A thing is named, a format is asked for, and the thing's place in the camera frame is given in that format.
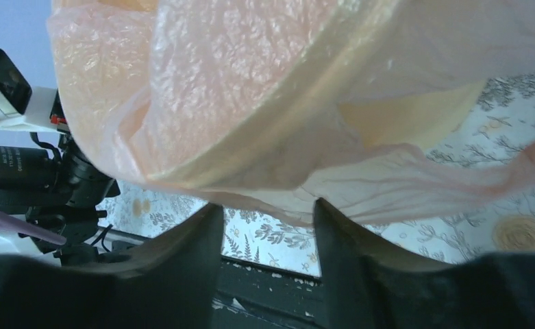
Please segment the pink plastic trash bag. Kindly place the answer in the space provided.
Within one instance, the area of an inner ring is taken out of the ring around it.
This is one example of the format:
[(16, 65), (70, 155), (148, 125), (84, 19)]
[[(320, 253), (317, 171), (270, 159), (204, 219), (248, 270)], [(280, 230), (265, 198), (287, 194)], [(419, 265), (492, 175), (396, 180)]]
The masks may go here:
[(535, 143), (462, 169), (425, 150), (486, 80), (535, 73), (535, 1), (54, 1), (73, 138), (100, 170), (309, 224), (478, 208), (535, 185)]

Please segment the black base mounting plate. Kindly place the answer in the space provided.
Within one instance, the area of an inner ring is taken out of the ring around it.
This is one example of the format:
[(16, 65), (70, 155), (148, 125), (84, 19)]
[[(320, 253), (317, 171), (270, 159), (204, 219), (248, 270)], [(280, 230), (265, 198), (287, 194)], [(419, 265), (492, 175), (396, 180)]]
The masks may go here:
[(222, 235), (173, 231), (113, 255), (120, 328), (325, 328), (317, 280), (221, 255)]

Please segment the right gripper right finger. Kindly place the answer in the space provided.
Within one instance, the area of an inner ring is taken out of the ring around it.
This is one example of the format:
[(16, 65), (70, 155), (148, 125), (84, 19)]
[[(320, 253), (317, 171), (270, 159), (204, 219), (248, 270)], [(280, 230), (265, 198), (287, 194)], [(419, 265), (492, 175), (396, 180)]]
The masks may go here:
[(535, 328), (535, 252), (451, 265), (399, 247), (314, 203), (330, 328)]

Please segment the floral patterned table mat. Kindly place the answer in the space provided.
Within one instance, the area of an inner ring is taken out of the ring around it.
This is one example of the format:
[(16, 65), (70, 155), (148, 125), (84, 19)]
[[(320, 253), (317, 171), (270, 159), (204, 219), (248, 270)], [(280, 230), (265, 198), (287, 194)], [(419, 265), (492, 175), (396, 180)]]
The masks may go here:
[(300, 222), (227, 209), (222, 253), (318, 276), (315, 197), (390, 245), (447, 263), (535, 251), (535, 74), (489, 80), (466, 121), (424, 156), (380, 148), (313, 175), (290, 195)]

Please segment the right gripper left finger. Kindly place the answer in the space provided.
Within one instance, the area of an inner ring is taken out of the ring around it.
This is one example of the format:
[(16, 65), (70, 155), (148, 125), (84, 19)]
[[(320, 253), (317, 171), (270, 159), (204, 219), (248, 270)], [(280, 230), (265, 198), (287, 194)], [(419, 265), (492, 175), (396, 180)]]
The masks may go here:
[(0, 328), (209, 328), (223, 226), (208, 204), (102, 263), (0, 256)]

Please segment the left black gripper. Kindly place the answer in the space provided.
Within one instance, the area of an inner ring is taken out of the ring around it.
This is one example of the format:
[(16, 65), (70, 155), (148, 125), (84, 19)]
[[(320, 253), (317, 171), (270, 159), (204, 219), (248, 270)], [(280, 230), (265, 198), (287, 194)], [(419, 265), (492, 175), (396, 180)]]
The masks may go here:
[(59, 207), (58, 218), (63, 223), (60, 234), (66, 246), (85, 243), (98, 232), (98, 224), (108, 215), (97, 206), (106, 198), (120, 195), (115, 179), (98, 170), (85, 156), (69, 131), (60, 95), (55, 94), (50, 122), (60, 133), (58, 149), (62, 151), (58, 187), (70, 193), (68, 201)]

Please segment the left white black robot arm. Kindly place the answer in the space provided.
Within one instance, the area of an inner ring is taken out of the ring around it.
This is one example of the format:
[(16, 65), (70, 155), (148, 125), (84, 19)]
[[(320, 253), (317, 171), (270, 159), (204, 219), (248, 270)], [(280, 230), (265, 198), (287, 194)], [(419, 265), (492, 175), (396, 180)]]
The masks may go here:
[(24, 215), (27, 223), (59, 235), (71, 248), (97, 233), (99, 220), (108, 215), (97, 205), (121, 192), (65, 132), (59, 94), (52, 96), (50, 122), (59, 126), (57, 145), (41, 142), (32, 132), (35, 148), (0, 146), (0, 211)]

